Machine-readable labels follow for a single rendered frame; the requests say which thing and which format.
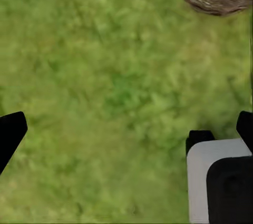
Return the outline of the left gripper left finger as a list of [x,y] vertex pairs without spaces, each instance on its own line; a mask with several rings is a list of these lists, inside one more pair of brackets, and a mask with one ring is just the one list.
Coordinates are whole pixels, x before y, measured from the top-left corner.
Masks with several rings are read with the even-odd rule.
[[22,111],[0,117],[0,175],[27,132]]

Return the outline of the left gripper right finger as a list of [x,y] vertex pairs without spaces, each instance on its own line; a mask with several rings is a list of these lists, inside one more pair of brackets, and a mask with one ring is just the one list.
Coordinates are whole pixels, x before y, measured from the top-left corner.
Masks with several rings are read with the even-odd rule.
[[240,111],[236,130],[253,154],[253,113]]

